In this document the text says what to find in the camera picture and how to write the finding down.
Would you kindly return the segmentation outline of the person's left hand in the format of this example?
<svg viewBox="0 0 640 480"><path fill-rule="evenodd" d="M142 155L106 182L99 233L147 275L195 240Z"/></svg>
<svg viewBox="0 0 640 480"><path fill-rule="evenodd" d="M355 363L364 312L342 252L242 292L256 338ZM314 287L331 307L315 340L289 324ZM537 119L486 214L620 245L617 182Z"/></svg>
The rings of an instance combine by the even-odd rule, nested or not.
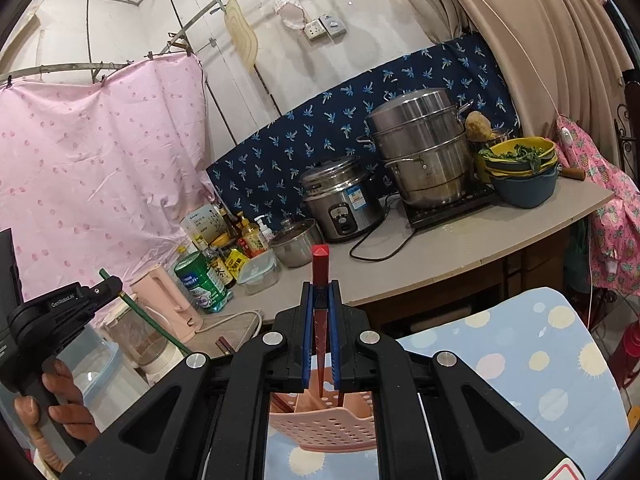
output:
<svg viewBox="0 0 640 480"><path fill-rule="evenodd" d="M62 425L74 439L90 444L99 437L100 430L88 408L84 398L74 383L70 369L60 360L52 362L53 372L43 373L42 381L46 389L63 400L61 405L47 408L50 419ZM40 458L55 472L62 472L68 462L64 462L51 448L47 438L38 428L40 407L32 396L18 396L14 399L14 410L25 426L32 444L35 445Z"/></svg>

